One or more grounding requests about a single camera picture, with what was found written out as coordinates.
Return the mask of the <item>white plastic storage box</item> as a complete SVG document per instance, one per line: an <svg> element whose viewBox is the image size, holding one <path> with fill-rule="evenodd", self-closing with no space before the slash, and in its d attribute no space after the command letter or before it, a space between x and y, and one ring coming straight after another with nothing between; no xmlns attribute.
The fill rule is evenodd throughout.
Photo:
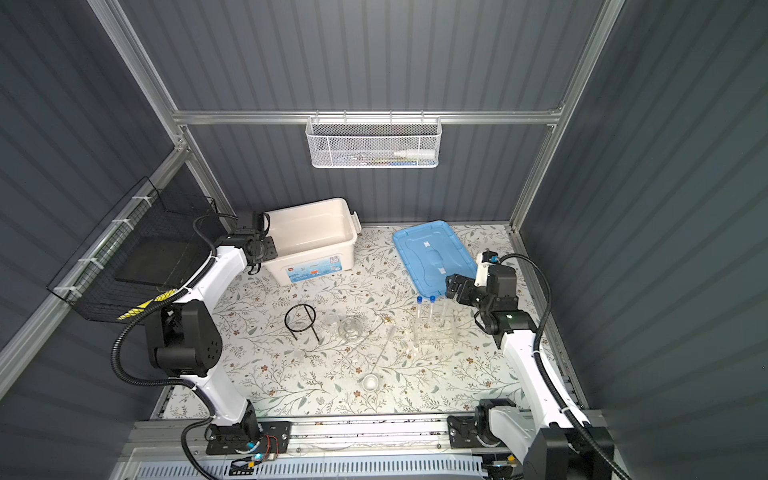
<svg viewBox="0 0 768 480"><path fill-rule="evenodd" d="M288 286L354 267L361 224L345 199L273 210L269 216L277 257L262 266L278 284Z"/></svg>

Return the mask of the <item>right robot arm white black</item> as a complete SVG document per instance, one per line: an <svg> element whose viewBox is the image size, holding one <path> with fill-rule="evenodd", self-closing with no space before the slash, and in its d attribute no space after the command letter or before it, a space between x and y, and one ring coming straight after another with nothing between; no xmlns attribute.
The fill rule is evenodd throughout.
<svg viewBox="0 0 768 480"><path fill-rule="evenodd" d="M474 277L446 278L446 297L472 307L481 331L516 373L528 402L485 399L472 416L447 419L454 448L505 447L505 460L486 465L491 479L626 479L607 428L594 425L568 393L542 349L550 313L538 321L518 306L517 273L509 255L479 256Z"/></svg>

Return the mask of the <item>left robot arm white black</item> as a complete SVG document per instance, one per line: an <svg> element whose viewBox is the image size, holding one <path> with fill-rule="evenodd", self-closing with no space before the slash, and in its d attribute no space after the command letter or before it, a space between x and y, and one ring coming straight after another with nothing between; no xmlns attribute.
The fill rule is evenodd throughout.
<svg viewBox="0 0 768 480"><path fill-rule="evenodd" d="M235 391L219 365L223 340L211 310L235 277L242 271L250 275L259 273L264 262L277 257L277 251L269 236L268 213L252 213L251 219L241 222L234 233L216 241L202 232L203 221L222 218L238 219L235 215L214 213L193 221L193 231L209 247L206 261L181 287L121 317L127 324L112 347L110 364L115 375L131 385L190 389L209 410L209 418L202 422L208 429L209 440L220 447L229 439L242 441L245 446L241 451L251 453L257 449L263 433L251 402ZM139 324L144 326L150 364L163 371L165 379L139 379L122 365L123 342Z"/></svg>

